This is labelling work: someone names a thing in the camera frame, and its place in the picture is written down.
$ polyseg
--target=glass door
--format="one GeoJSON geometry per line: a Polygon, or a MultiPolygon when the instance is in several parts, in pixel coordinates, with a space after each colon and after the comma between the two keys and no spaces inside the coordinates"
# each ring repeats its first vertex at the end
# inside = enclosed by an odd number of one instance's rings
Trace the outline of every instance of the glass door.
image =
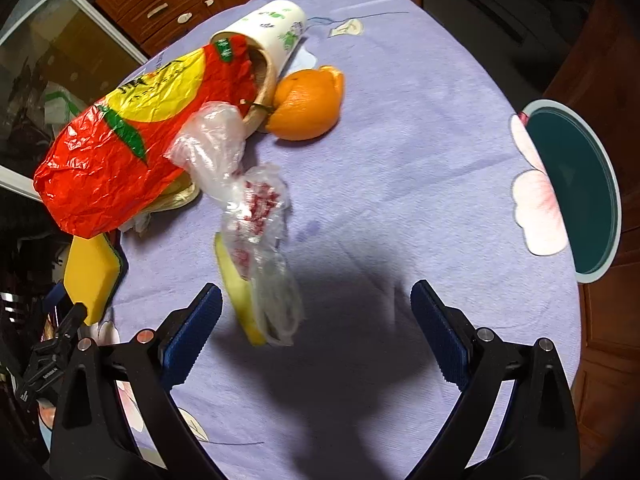
{"type": "Polygon", "coordinates": [[[85,0],[20,0],[0,29],[0,186],[38,199],[60,130],[145,61],[85,0]]]}

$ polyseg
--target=lavender tablecloth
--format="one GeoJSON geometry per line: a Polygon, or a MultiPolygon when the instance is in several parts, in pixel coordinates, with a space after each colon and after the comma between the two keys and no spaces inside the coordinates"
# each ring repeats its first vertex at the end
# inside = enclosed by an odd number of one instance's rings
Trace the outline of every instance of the lavender tablecloth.
{"type": "MultiPolygon", "coordinates": [[[[143,70],[268,1],[207,20],[143,70]]],[[[580,348],[572,256],[529,251],[511,188],[532,166],[512,137],[514,111],[434,19],[409,0],[292,1],[311,18],[305,48],[345,74],[342,117],[316,142],[254,134],[244,162],[282,168],[293,203],[284,249],[306,321],[293,347],[252,348],[225,296],[172,395],[230,479],[402,479],[459,395],[409,310],[411,286],[428,279],[504,340],[548,336],[571,382],[580,348]],[[362,34],[329,37],[349,18],[362,34]]],[[[205,282],[222,286],[212,252],[219,225],[200,197],[155,215],[145,237],[124,236],[129,273],[106,317],[121,340],[158,326],[205,282]]],[[[504,384],[473,461],[488,453],[509,392],[504,384]]],[[[152,445],[146,430],[135,435],[152,445]]]]}

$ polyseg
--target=yellow sponge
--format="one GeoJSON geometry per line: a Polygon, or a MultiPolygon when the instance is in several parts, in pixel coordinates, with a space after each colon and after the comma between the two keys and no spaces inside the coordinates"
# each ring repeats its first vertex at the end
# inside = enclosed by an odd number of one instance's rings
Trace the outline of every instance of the yellow sponge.
{"type": "Polygon", "coordinates": [[[64,285],[73,303],[84,303],[87,325],[102,318],[122,268],[123,262],[107,235],[89,240],[74,236],[66,260],[64,285]]]}

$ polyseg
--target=blue gripper pad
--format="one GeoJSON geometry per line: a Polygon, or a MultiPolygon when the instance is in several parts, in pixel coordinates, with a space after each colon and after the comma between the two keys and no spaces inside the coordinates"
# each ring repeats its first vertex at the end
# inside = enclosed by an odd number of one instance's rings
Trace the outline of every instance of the blue gripper pad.
{"type": "Polygon", "coordinates": [[[160,381],[166,391],[182,384],[222,314],[222,293],[215,285],[201,296],[180,329],[164,349],[160,381]]]}
{"type": "Polygon", "coordinates": [[[462,391],[470,378],[469,355],[449,321],[448,308],[426,280],[415,283],[411,290],[411,310],[445,380],[462,391]]]}

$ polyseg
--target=dark green bowl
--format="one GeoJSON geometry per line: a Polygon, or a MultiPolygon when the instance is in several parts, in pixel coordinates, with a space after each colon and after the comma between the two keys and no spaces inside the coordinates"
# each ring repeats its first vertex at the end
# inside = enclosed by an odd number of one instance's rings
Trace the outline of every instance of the dark green bowl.
{"type": "Polygon", "coordinates": [[[580,283],[599,279],[620,241],[618,181],[602,143],[573,110],[548,99],[523,110],[556,192],[580,283]]]}

